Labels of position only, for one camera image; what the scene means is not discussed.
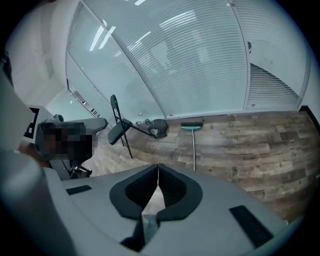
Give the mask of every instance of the black folding chair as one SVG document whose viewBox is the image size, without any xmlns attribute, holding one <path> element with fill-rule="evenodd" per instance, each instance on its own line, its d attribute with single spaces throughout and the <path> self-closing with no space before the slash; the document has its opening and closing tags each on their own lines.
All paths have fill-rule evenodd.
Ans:
<svg viewBox="0 0 320 256">
<path fill-rule="evenodd" d="M 119 110 L 119 106 L 118 106 L 118 101 L 117 101 L 117 98 L 114 94 L 111 96 L 110 101 L 111 101 L 110 103 L 111 103 L 111 107 L 112 107 L 112 111 L 113 111 L 116 125 L 108 133 L 109 143 L 111 145 L 114 145 L 119 139 L 121 139 L 122 145 L 127 147 L 127 149 L 129 150 L 129 153 L 130 153 L 130 157 L 133 158 L 129 144 L 128 144 L 126 131 L 128 131 L 129 128 L 132 127 L 132 128 L 134 128 L 134 129 L 136 129 L 146 135 L 151 136 L 151 134 L 139 129 L 138 127 L 135 127 L 132 124 L 132 122 L 130 122 L 129 120 L 127 120 L 125 118 L 121 118 L 121 114 L 120 114 L 120 110 Z"/>
</svg>

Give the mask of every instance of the laminate flooring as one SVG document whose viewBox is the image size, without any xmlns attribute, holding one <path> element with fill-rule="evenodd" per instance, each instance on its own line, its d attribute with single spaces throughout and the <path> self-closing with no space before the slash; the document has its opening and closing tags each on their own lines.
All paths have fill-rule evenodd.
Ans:
<svg viewBox="0 0 320 256">
<path fill-rule="evenodd" d="M 158 163 L 192 170 L 192 133 L 180 123 L 202 120 L 194 133 L 197 172 L 235 183 L 289 222 L 305 212 L 320 173 L 320 138 L 304 111 L 168 120 L 167 136 L 159 140 L 131 128 L 126 135 L 133 159 L 121 140 L 109 144 L 108 126 L 84 166 L 94 176 Z M 144 213 L 164 207 L 158 187 Z"/>
</svg>

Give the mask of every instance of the broom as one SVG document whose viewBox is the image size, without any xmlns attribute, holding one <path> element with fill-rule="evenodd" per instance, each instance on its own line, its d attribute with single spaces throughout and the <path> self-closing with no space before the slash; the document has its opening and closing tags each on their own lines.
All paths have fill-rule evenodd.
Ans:
<svg viewBox="0 0 320 256">
<path fill-rule="evenodd" d="M 193 170 L 196 170 L 196 150 L 195 150 L 195 135 L 194 131 L 200 130 L 204 122 L 182 122 L 181 128 L 186 131 L 192 131 L 192 144 L 193 144 Z"/>
</svg>

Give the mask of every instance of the black chair leg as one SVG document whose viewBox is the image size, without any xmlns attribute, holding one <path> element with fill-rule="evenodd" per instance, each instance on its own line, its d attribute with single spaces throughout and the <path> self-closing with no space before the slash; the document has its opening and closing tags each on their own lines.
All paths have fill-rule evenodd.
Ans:
<svg viewBox="0 0 320 256">
<path fill-rule="evenodd" d="M 131 157 L 131 159 L 133 159 L 132 154 L 131 154 L 131 150 L 130 150 L 130 147 L 129 147 L 129 143 L 128 143 L 128 140 L 127 140 L 126 133 L 124 133 L 124 139 L 125 139 L 125 143 L 126 143 L 127 149 L 129 150 L 130 157 Z"/>
<path fill-rule="evenodd" d="M 144 134 L 146 134 L 146 135 L 151 136 L 151 134 L 150 134 L 150 133 L 147 133 L 147 132 L 145 132 L 145 131 L 143 131 L 143 130 L 139 129 L 138 127 L 135 127 L 135 126 L 133 126 L 133 125 L 131 125 L 131 127 L 132 127 L 133 129 L 138 130 L 139 132 L 142 132 L 142 133 L 144 133 Z"/>
</svg>

